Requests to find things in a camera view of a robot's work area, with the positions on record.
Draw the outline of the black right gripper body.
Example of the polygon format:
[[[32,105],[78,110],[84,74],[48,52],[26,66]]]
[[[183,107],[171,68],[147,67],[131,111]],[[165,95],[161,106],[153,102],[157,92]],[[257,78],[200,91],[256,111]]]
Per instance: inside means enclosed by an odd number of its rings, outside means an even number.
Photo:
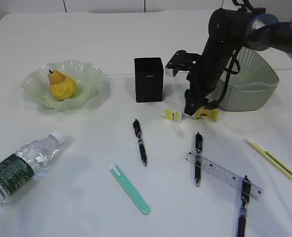
[[[195,72],[189,72],[186,79],[190,82],[190,87],[185,91],[185,95],[192,95],[195,98],[205,98],[205,105],[209,110],[216,109],[219,106],[217,101],[209,101],[207,96],[211,93],[211,90],[205,89],[200,83],[200,76]]]

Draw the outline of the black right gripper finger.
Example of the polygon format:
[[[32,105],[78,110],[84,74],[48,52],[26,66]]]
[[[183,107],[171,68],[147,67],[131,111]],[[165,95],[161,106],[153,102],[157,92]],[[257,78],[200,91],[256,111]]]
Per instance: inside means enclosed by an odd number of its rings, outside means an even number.
[[[185,95],[184,113],[192,116],[199,108],[205,105],[205,98],[195,98],[192,95]]]

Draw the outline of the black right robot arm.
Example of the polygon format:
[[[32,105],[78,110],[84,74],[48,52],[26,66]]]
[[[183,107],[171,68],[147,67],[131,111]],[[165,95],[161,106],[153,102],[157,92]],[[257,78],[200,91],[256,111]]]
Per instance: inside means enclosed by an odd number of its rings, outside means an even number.
[[[207,96],[215,90],[223,71],[232,69],[242,47],[256,51],[272,47],[292,54],[292,22],[241,9],[214,11],[209,20],[208,41],[188,73],[185,114],[191,116],[203,106],[218,106],[217,102],[208,102]]]

